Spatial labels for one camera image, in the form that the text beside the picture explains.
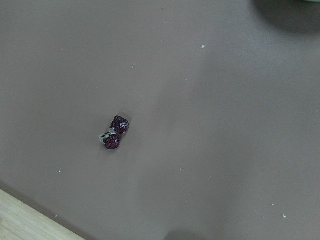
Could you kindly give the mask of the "dark red cherries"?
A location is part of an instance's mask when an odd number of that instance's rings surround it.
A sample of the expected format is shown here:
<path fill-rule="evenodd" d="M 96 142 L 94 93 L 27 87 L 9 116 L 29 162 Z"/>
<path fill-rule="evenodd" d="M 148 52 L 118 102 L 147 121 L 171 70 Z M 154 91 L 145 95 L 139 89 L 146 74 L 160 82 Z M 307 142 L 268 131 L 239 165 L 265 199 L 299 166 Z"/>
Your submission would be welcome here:
<path fill-rule="evenodd" d="M 108 129 L 108 132 L 101 134 L 98 139 L 107 150 L 116 150 L 121 143 L 121 136 L 125 134 L 130 127 L 130 123 L 122 116 L 116 115 Z"/>

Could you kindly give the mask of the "bamboo cutting board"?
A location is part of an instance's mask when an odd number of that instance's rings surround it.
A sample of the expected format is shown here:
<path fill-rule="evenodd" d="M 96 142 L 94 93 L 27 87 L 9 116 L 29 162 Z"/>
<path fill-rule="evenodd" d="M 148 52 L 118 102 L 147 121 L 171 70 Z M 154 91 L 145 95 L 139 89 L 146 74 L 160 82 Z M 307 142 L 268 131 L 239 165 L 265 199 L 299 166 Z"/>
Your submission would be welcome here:
<path fill-rule="evenodd" d="M 0 238 L 2 240 L 81 240 L 17 198 L 0 191 Z"/>

